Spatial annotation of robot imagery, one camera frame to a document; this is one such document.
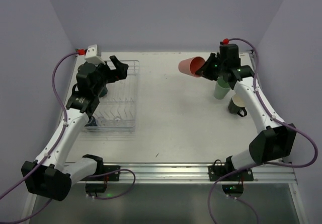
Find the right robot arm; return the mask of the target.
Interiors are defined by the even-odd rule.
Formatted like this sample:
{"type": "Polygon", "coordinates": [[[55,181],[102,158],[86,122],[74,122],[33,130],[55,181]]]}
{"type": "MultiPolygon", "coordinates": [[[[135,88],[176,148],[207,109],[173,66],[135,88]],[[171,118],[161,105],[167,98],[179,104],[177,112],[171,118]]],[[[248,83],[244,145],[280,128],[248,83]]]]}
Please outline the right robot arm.
{"type": "Polygon", "coordinates": [[[245,103],[256,126],[258,135],[248,149],[226,158],[224,166],[227,172],[290,155],[296,137],[295,126],[284,126],[284,120],[274,112],[255,80],[252,68],[241,65],[236,44],[223,40],[219,52],[211,53],[196,74],[211,81],[224,80],[228,83],[245,103]]]}

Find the pink cup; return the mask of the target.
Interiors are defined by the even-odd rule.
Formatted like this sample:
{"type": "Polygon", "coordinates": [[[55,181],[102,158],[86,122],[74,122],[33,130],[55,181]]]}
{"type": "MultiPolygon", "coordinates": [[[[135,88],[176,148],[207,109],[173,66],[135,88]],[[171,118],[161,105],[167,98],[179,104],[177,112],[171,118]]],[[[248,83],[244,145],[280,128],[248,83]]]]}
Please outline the pink cup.
{"type": "Polygon", "coordinates": [[[196,74],[197,70],[199,70],[205,64],[205,59],[202,57],[192,57],[185,60],[180,61],[178,64],[178,70],[180,73],[193,76],[199,78],[200,76],[196,74]]]}

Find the dark teal cup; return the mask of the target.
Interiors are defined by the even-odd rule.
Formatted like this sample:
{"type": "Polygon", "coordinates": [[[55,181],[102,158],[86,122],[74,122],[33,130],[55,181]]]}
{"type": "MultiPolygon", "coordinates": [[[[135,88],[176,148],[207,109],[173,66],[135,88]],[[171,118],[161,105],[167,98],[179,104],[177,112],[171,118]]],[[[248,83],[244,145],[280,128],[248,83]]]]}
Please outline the dark teal cup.
{"type": "Polygon", "coordinates": [[[102,98],[102,97],[106,96],[107,93],[108,93],[108,89],[107,89],[107,87],[104,87],[102,89],[102,91],[100,92],[99,97],[102,98]]]}

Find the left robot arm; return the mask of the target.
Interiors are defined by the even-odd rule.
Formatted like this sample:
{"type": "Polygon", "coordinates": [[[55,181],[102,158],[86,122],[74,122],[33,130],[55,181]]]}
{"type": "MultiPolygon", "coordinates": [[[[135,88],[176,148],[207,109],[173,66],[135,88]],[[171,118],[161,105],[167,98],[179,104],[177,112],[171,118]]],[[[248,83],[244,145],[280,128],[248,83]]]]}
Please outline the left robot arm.
{"type": "Polygon", "coordinates": [[[63,106],[64,117],[54,135],[35,158],[22,165],[21,172],[29,193],[62,201],[71,187],[85,178],[104,176],[103,159],[86,154],[77,162],[66,165],[66,159],[79,133],[98,107],[100,94],[107,84],[127,78],[129,66],[110,56],[114,68],[105,61],[86,61],[77,69],[76,84],[63,106]]]}

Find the black mug with handle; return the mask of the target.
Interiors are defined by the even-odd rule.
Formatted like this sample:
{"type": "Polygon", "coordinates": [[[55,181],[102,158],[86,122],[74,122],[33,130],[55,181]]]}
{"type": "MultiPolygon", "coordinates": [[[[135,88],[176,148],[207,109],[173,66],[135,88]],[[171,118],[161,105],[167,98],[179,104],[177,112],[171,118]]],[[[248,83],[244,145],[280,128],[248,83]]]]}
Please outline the black mug with handle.
{"type": "Polygon", "coordinates": [[[239,117],[246,117],[248,114],[244,101],[237,94],[232,96],[228,104],[228,111],[230,114],[238,115],[239,117]]]}

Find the light green plastic cup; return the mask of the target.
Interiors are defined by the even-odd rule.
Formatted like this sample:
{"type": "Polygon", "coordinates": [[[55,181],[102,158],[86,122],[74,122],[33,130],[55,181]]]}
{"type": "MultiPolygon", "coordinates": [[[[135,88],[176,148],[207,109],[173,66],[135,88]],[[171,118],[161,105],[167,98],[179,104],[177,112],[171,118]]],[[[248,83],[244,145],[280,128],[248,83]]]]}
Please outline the light green plastic cup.
{"type": "Polygon", "coordinates": [[[227,83],[223,78],[218,78],[214,89],[214,98],[222,100],[228,94],[229,91],[229,83],[227,83]]]}

